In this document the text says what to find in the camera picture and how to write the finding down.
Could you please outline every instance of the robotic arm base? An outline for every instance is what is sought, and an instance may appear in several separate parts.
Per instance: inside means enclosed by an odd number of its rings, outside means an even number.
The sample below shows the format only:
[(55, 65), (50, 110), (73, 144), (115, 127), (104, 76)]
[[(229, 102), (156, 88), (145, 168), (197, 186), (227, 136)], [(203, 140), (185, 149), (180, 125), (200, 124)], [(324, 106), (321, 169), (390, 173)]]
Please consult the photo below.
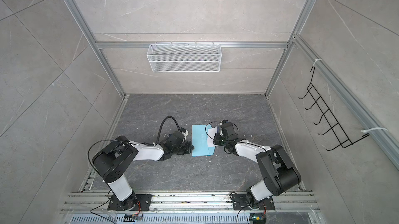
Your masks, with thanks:
[(275, 210), (273, 198), (265, 198), (256, 201), (251, 194), (251, 187), (248, 188), (246, 194), (231, 194), (234, 210)]
[(116, 195), (112, 195), (107, 210), (114, 211), (138, 211), (138, 203), (140, 202), (141, 211), (148, 211), (150, 209), (151, 194), (135, 194), (132, 193), (124, 201), (119, 201)]

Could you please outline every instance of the white paper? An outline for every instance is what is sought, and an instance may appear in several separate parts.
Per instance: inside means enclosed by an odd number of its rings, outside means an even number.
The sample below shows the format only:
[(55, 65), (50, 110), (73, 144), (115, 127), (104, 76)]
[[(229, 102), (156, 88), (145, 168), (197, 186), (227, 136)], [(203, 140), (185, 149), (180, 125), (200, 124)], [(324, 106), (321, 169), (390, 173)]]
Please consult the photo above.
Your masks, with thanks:
[(213, 144), (213, 138), (210, 137), (214, 137), (216, 132), (217, 132), (217, 127), (213, 128), (213, 129), (208, 129), (208, 139), (207, 139), (207, 143), (208, 143), (208, 147), (216, 147), (217, 145)]

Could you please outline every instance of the black wire rack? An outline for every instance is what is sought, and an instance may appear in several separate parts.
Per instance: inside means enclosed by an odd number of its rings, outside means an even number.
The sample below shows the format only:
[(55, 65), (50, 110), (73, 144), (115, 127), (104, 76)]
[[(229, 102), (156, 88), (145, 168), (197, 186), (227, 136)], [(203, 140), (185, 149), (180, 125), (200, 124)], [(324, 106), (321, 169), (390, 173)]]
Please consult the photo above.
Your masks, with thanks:
[[(340, 144), (338, 144), (336, 147), (333, 147), (332, 149), (326, 149), (326, 150), (327, 150), (327, 151), (332, 151), (332, 150), (338, 148), (339, 146), (341, 146), (342, 148), (347, 148), (347, 147), (349, 147), (349, 146), (351, 146), (351, 145), (357, 143), (358, 141), (360, 141), (360, 140), (362, 140), (362, 139), (364, 139), (364, 138), (370, 136), (370, 134), (366, 133), (366, 134), (364, 134), (360, 139), (358, 139), (358, 140), (356, 140), (356, 141), (352, 141), (352, 140), (348, 137), (348, 135), (346, 134), (345, 130), (342, 128), (340, 122), (339, 122), (339, 121), (337, 120), (337, 118), (334, 116), (334, 113), (333, 113), (333, 112), (331, 111), (331, 109), (328, 107), (328, 105), (326, 104), (326, 102), (324, 101), (324, 99), (322, 98), (322, 96), (320, 95), (320, 93), (317, 91), (316, 87), (312, 84), (313, 75), (314, 75), (314, 67), (312, 67), (312, 69), (310, 69), (310, 72), (312, 72), (312, 78), (310, 79), (310, 83), (309, 83), (309, 85), (307, 86), (307, 92), (306, 92), (305, 96), (299, 97), (299, 99), (304, 99), (308, 94), (312, 97), (312, 99), (314, 100), (314, 103), (313, 103), (312, 106), (309, 107), (309, 108), (306, 108), (306, 107), (305, 107), (305, 110), (310, 110), (313, 106), (317, 105), (317, 107), (320, 109), (320, 111), (321, 111), (321, 113), (322, 113), (322, 116), (320, 117), (320, 120), (319, 120), (317, 123), (314, 123), (314, 122), (313, 122), (313, 124), (315, 124), (315, 125), (320, 124), (320, 122), (322, 121), (322, 119), (323, 119), (323, 117), (324, 117), (325, 120), (327, 121), (328, 125), (330, 126), (330, 128), (329, 128), (326, 132), (324, 132), (324, 133), (322, 133), (322, 134), (319, 134), (319, 133), (317, 133), (317, 134), (318, 134), (319, 136), (323, 136), (323, 135), (327, 134), (329, 131), (332, 131), (332, 132), (334, 133), (335, 137), (337, 138), (338, 142), (340, 143)], [(311, 90), (312, 88), (316, 91), (316, 96), (313, 96), (312, 93), (310, 92), (310, 90)], [(320, 102), (320, 101), (323, 101), (323, 103), (326, 105), (327, 109), (326, 109), (325, 111), (322, 110), (322, 107), (320, 107), (318, 101), (319, 101), (319, 102)], [(327, 112), (329, 112), (329, 113), (332, 115), (332, 117), (334, 118), (334, 120), (335, 120), (335, 122), (336, 122), (334, 125), (332, 125), (332, 123), (334, 123), (333, 121), (329, 121), (329, 120), (327, 119), (327, 116), (326, 116), (326, 113), (327, 113)], [(343, 142), (340, 141), (340, 138), (337, 136), (337, 131), (334, 130), (335, 127), (341, 128), (342, 132), (343, 132), (344, 135), (345, 135), (345, 141), (343, 141)]]

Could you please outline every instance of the red wire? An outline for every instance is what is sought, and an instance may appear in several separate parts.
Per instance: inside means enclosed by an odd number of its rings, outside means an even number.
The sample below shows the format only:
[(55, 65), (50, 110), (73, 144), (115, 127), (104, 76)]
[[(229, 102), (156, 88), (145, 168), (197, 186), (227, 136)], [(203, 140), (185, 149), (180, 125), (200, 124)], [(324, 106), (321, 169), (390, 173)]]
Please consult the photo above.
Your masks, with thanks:
[(139, 215), (140, 214), (140, 210), (141, 210), (141, 207), (140, 207), (140, 201), (137, 201), (138, 202), (138, 213), (137, 214), (134, 214), (134, 215)]

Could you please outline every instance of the vent grille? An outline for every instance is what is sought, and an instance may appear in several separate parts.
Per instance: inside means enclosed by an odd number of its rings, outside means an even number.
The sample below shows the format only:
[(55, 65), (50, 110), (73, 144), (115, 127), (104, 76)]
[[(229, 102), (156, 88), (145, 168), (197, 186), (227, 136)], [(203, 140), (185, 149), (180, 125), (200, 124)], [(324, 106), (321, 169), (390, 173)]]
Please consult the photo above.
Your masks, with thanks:
[[(233, 224), (236, 223), (237, 214), (144, 214), (142, 220), (129, 221), (124, 218), (125, 214), (117, 214), (115, 218), (105, 215), (108, 219), (117, 224), (137, 223), (137, 224), (186, 224), (191, 223), (215, 223), (215, 224)], [(238, 223), (249, 224), (249, 213), (240, 213)], [(109, 224), (110, 222), (94, 214), (74, 214), (70, 224)]]

